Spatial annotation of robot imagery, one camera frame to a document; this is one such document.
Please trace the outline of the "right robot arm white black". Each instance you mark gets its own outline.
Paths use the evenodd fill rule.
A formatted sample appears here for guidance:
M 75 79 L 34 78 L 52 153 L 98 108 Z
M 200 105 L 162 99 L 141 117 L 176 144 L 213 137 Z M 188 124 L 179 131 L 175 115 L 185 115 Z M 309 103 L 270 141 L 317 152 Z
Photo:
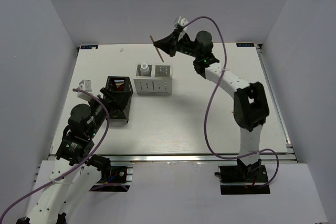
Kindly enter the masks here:
M 212 36 L 207 31 L 200 31 L 191 40 L 188 34 L 175 30 L 153 45 L 171 57 L 177 52 L 194 57 L 195 71 L 218 85 L 233 99 L 233 117 L 240 127 L 237 175 L 245 182 L 250 181 L 261 166 L 260 136 L 269 115 L 264 86 L 260 82 L 247 82 L 226 70 L 213 55 Z

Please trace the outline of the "white spray bottle teal base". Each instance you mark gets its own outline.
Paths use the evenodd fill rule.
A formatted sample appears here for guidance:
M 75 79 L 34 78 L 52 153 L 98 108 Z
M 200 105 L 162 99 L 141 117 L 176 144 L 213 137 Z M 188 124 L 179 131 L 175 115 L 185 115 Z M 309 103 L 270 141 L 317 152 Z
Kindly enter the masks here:
M 140 65 L 140 76 L 142 77 L 150 77 L 151 76 L 151 66 L 147 63 L 143 62 Z

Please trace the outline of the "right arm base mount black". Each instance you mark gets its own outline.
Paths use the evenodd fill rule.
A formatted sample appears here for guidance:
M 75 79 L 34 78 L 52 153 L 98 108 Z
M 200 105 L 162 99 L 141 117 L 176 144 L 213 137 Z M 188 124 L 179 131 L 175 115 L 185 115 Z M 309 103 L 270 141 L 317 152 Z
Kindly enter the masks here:
M 265 165 L 248 175 L 247 178 L 238 176 L 237 166 L 219 166 L 214 176 L 219 178 L 222 195 L 269 195 L 270 187 Z

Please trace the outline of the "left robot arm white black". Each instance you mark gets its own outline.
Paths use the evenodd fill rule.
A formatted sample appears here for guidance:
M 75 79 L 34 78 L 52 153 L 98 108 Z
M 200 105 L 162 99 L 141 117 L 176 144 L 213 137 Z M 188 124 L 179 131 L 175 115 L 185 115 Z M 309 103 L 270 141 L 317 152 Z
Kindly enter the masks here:
M 132 90 L 125 86 L 102 88 L 102 97 L 81 88 L 75 91 L 83 93 L 88 103 L 72 108 L 50 182 L 32 210 L 17 223 L 68 223 L 88 192 L 108 187 L 129 189 L 124 178 L 118 179 L 119 172 L 111 167 L 111 161 L 94 153 L 97 145 L 93 138 L 103 122 L 109 123 L 129 107 Z

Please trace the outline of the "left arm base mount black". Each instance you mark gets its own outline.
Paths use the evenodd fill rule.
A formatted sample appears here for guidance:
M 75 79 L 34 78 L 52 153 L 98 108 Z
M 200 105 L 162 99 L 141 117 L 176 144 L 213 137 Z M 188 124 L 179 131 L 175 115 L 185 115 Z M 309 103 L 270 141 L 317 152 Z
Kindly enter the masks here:
M 100 180 L 95 185 L 93 185 L 90 191 L 126 193 L 130 188 L 132 176 L 132 166 L 112 164 L 110 168 L 102 173 Z

